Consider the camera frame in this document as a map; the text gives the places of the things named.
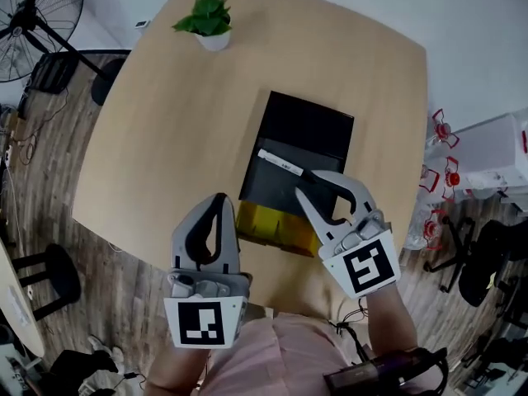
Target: white pot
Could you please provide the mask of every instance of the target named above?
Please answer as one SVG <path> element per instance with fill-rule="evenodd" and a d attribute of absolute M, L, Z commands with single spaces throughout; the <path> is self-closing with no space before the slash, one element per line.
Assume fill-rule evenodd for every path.
<path fill-rule="evenodd" d="M 208 51 L 221 51 L 229 44 L 231 31 L 227 31 L 221 35 L 212 36 L 202 36 L 195 34 L 195 37 Z"/>

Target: wooden table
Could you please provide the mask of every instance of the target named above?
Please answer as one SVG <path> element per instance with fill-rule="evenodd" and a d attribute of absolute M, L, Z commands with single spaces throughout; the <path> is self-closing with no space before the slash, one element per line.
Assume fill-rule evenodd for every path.
<path fill-rule="evenodd" d="M 159 268 L 198 202 L 238 195 L 270 90 L 355 117 L 345 173 L 370 189 L 401 248 L 413 211 L 427 120 L 425 50 L 322 0 L 229 0 L 219 53 L 172 30 L 194 0 L 169 0 L 102 107 L 73 217 Z M 335 217 L 347 215 L 337 204 Z M 355 305 L 317 259 L 241 241 L 251 300 L 327 318 Z"/>
<path fill-rule="evenodd" d="M 27 324 L 23 325 L 13 305 L 14 300 L 19 304 L 26 314 Z M 7 322 L 15 332 L 16 336 L 35 356 L 44 356 L 44 343 L 40 335 L 39 328 L 36 326 L 36 320 L 33 311 L 26 299 L 26 292 L 22 289 L 18 281 L 11 258 L 6 248 L 0 241 L 0 309 L 2 310 Z"/>

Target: wooden stool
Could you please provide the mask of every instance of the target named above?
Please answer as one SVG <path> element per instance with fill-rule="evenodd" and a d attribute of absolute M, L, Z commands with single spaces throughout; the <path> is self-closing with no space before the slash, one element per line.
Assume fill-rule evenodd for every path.
<path fill-rule="evenodd" d="M 12 265 L 18 272 L 22 268 L 41 264 L 42 262 L 45 264 L 45 271 L 19 280 L 21 286 L 26 287 L 48 279 L 55 292 L 59 295 L 58 299 L 33 311 L 37 321 L 68 304 L 77 302 L 81 297 L 81 282 L 79 281 L 75 265 L 60 245 L 52 243 L 48 245 L 45 252 L 17 258 L 12 260 Z"/>

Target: wooden floor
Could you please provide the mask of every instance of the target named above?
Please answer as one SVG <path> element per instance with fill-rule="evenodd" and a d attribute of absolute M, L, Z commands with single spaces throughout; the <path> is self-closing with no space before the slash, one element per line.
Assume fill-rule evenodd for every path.
<path fill-rule="evenodd" d="M 89 56 L 104 64 L 115 56 Z M 29 166 L 18 163 L 13 168 L 15 197 L 25 254 L 41 252 L 48 243 L 63 245 L 75 265 L 82 282 L 81 300 L 40 321 L 45 336 L 45 363 L 51 364 L 63 349 L 88 351 L 87 336 L 95 334 L 108 345 L 117 345 L 125 352 L 127 370 L 146 374 L 156 352 L 170 336 L 163 309 L 163 296 L 168 293 L 166 275 L 135 257 L 115 251 L 94 233 L 76 223 L 71 209 L 78 175 L 99 107 L 92 102 L 90 86 L 94 75 L 79 64 L 68 85 L 68 104 L 41 130 L 35 155 Z M 64 103 L 65 93 L 51 96 L 31 92 L 26 115 L 26 132 L 41 125 Z M 2 213 L 9 220 L 10 237 L 18 241 L 15 225 L 13 193 L 4 175 Z M 479 229 L 489 219 L 516 222 L 514 210 L 500 205 L 498 199 L 471 201 L 449 207 L 452 218 L 471 215 Z M 495 301 L 499 293 L 490 292 L 478 309 L 465 303 L 455 287 L 450 295 L 438 291 L 440 283 L 449 280 L 451 269 L 437 274 L 426 273 L 425 260 L 436 262 L 447 258 L 452 243 L 444 236 L 440 252 L 402 252 L 404 265 L 399 289 L 417 325 L 423 346 L 447 347 L 450 364 L 462 357 L 469 344 L 493 324 Z M 53 298 L 47 282 L 33 286 L 35 306 Z M 452 384 L 464 378 L 457 369 Z M 113 387 L 119 376 L 97 373 L 95 384 Z M 141 394 L 137 380 L 124 382 L 120 394 Z"/>

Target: standing fan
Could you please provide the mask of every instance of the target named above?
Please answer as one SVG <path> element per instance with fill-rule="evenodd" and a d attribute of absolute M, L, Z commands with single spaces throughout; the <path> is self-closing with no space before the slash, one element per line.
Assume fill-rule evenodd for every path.
<path fill-rule="evenodd" d="M 43 53 L 64 47 L 97 73 L 92 98 L 102 106 L 125 61 L 99 69 L 68 43 L 82 9 L 83 0 L 0 0 L 0 83 L 29 75 Z"/>

